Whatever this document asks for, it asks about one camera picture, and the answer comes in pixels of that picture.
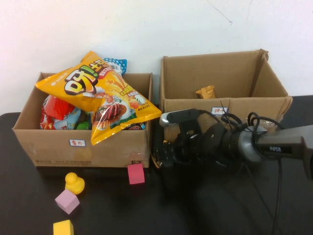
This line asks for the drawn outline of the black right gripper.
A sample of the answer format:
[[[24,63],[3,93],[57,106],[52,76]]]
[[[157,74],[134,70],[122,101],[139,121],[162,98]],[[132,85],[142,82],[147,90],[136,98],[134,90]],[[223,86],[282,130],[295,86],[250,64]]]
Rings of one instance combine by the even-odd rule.
[[[179,130],[174,143],[162,141],[158,147],[158,152],[163,154],[160,156],[161,168],[213,159],[212,134],[193,128],[188,130],[182,126]]]

